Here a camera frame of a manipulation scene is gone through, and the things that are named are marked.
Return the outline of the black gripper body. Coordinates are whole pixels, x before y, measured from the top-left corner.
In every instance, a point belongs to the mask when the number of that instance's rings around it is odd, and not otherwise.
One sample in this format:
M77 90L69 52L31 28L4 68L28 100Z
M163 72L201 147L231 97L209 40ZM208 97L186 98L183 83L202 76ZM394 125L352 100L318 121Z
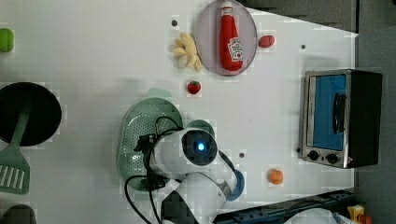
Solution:
M157 141L157 135L155 133L140 135L136 146L134 148L135 152L141 152L143 154L143 160L148 161L154 149Z

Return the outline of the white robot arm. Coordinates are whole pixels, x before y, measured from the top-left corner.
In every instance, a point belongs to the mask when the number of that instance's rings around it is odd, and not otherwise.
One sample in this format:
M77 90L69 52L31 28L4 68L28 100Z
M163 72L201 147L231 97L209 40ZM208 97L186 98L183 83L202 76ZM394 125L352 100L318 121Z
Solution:
M148 188L179 182L161 202L162 224L212 224L237 186L233 163L205 129L146 134L136 149L144 153Z

